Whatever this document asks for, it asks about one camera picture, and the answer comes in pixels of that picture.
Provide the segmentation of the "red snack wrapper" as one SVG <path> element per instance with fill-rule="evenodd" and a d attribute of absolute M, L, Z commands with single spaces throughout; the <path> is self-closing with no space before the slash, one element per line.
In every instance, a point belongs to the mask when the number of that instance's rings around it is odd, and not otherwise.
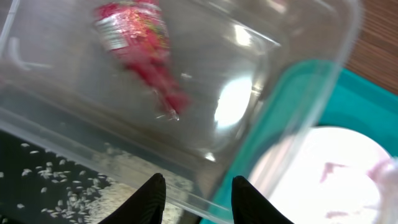
<path fill-rule="evenodd" d="M 94 15 L 106 50 L 158 94 L 166 111 L 180 114 L 189 100 L 170 71 L 169 33 L 159 2 L 110 2 Z"/>

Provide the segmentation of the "large pink plate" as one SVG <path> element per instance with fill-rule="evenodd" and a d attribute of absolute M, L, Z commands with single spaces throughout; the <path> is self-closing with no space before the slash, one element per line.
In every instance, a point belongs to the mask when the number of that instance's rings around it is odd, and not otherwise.
<path fill-rule="evenodd" d="M 397 158 L 359 132 L 310 128 L 263 146 L 249 181 L 294 223 L 397 223 Z"/>

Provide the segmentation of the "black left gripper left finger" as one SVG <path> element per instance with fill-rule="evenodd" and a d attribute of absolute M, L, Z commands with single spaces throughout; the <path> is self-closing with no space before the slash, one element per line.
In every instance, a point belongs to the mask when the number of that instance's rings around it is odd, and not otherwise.
<path fill-rule="evenodd" d="M 156 173 L 99 224 L 161 224 L 165 201 L 165 179 Z"/>

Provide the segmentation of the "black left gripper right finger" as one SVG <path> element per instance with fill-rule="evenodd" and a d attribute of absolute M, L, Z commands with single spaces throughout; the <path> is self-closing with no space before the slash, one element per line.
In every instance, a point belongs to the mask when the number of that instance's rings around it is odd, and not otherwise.
<path fill-rule="evenodd" d="M 232 180 L 231 206 L 234 224 L 293 224 L 241 175 Z"/>

